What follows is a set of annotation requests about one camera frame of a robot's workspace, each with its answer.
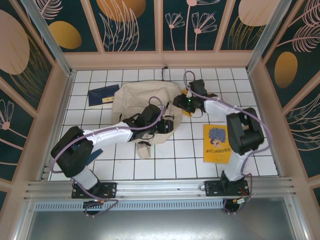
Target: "cartoon illustration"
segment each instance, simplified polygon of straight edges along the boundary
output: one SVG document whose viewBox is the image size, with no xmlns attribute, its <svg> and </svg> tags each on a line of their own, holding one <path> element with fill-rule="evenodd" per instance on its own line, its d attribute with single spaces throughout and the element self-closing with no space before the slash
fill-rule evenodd
<svg viewBox="0 0 320 240">
<path fill-rule="evenodd" d="M 209 131 L 209 138 L 211 139 L 210 143 L 215 148 L 221 148 L 220 143 L 226 142 L 226 130 L 214 127 Z"/>
</svg>

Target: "beige cloth bag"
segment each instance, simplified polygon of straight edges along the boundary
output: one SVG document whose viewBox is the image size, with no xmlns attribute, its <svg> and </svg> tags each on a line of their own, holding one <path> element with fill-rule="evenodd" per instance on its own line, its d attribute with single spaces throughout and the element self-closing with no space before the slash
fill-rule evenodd
<svg viewBox="0 0 320 240">
<path fill-rule="evenodd" d="M 114 94 L 112 124 L 117 124 L 123 119 L 130 118 L 137 113 L 142 113 L 145 107 L 149 105 L 149 98 L 152 96 L 158 97 L 164 106 L 169 103 L 163 116 L 174 116 L 173 131 L 167 134 L 156 133 L 153 138 L 151 138 L 152 135 L 145 134 L 143 136 L 144 139 L 136 139 L 133 141 L 137 143 L 136 149 L 141 159 L 150 158 L 151 148 L 150 146 L 140 142 L 147 142 L 151 146 L 155 144 L 162 144 L 170 138 L 181 124 L 183 114 L 182 109 L 172 105 L 174 98 L 180 94 L 181 91 L 176 84 L 167 81 L 153 80 L 126 83 Z M 160 103 L 156 99 L 152 99 L 151 104 L 160 107 Z"/>
</svg>

